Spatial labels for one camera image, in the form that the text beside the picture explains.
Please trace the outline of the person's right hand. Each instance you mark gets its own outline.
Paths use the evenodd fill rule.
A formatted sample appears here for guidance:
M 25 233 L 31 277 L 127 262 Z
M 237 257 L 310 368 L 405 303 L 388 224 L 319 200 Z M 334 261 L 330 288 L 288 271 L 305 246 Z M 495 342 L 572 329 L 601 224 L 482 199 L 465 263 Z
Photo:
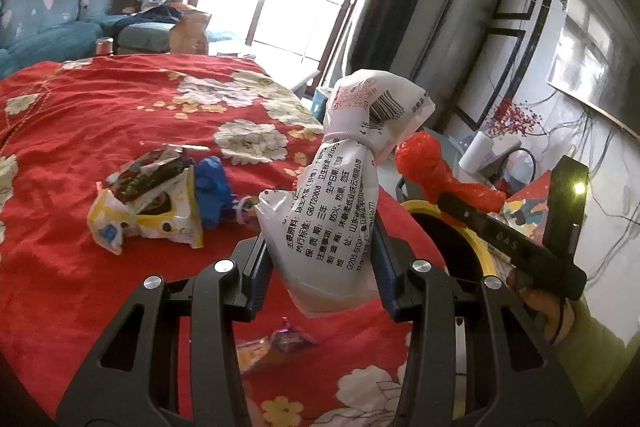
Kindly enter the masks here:
M 551 346 L 557 346 L 569 333 L 575 321 L 575 313 L 566 299 L 528 287 L 518 270 L 512 269 L 506 285 L 522 300 L 522 303 L 544 318 L 542 332 Z

